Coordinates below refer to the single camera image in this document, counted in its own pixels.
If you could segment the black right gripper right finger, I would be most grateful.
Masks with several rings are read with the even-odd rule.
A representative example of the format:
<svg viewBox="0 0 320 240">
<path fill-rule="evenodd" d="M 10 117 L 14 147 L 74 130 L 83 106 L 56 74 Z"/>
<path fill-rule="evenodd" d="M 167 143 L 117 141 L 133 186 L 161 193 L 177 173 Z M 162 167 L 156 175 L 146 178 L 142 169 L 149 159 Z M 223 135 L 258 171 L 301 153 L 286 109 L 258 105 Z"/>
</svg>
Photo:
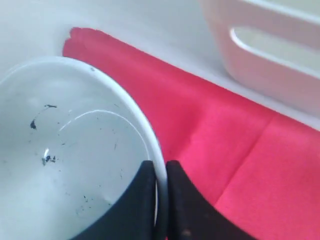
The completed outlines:
<svg viewBox="0 0 320 240">
<path fill-rule="evenodd" d="M 219 213 L 197 190 L 181 164 L 166 163 L 169 240 L 253 240 Z"/>
</svg>

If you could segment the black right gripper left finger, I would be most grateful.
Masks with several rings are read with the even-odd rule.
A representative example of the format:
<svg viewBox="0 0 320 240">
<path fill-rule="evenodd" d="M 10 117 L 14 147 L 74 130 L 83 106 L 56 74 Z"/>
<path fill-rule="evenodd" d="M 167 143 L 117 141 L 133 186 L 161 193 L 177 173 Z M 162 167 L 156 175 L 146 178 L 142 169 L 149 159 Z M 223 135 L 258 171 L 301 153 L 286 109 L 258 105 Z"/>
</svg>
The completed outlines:
<svg viewBox="0 0 320 240">
<path fill-rule="evenodd" d="M 75 240 L 151 240 L 154 236 L 156 174 L 153 162 L 141 163 L 128 188 Z"/>
</svg>

